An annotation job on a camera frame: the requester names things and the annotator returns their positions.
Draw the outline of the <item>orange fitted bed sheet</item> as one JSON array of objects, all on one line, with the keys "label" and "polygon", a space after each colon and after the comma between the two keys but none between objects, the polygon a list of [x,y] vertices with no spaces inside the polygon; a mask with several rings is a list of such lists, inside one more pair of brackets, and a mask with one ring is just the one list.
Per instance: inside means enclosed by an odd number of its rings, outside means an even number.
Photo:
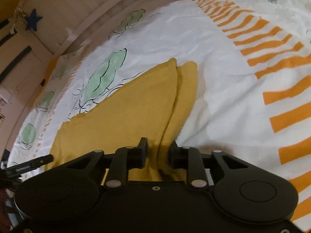
[{"label": "orange fitted bed sheet", "polygon": [[58,63],[58,60],[59,60],[59,57],[52,59],[51,62],[49,63],[49,65],[47,66],[43,81],[40,83],[40,85],[42,86],[42,89],[40,90],[36,100],[34,101],[33,108],[35,107],[35,105],[38,102],[39,98],[41,97],[43,91],[45,90],[46,85],[50,79],[50,76],[51,76],[52,72],[54,71],[54,69]]}]

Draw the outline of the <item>light wooden bed frame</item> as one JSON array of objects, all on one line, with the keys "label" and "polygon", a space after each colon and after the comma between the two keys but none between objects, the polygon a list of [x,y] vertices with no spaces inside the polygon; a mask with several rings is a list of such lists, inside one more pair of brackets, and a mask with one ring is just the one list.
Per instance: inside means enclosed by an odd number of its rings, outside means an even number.
[{"label": "light wooden bed frame", "polygon": [[[1,153],[10,151],[52,59],[78,49],[140,0],[1,0]],[[36,9],[38,30],[25,30]]]}]

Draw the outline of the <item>white leaf-print duvet cover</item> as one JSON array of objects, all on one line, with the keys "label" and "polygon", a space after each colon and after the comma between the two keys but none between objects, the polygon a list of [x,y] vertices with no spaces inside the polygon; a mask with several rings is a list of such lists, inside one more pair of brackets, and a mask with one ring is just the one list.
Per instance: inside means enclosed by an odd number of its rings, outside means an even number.
[{"label": "white leaf-print duvet cover", "polygon": [[141,0],[59,56],[8,167],[51,154],[64,122],[172,58],[197,64],[174,141],[199,150],[208,188],[129,176],[108,188],[93,150],[14,178],[12,232],[310,232],[310,48],[234,0]]}]

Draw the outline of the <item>mustard yellow knit sweater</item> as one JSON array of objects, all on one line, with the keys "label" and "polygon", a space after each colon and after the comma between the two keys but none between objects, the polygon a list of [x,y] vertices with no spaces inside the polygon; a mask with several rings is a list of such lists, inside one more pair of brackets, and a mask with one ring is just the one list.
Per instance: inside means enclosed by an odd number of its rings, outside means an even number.
[{"label": "mustard yellow knit sweater", "polygon": [[129,172],[130,180],[185,180],[186,172],[168,164],[172,142],[189,117],[196,100],[197,64],[178,66],[172,58],[126,83],[87,113],[64,122],[51,148],[52,169],[93,150],[106,154],[148,140],[142,169]]}]

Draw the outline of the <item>dark blue star decoration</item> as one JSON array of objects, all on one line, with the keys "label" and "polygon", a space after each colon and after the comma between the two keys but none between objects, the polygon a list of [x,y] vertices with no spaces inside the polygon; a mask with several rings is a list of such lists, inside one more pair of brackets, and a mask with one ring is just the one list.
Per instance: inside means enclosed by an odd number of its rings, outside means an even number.
[{"label": "dark blue star decoration", "polygon": [[42,19],[42,16],[37,15],[36,9],[33,9],[30,15],[24,17],[26,21],[25,30],[32,30],[36,32],[38,30],[37,23]]}]

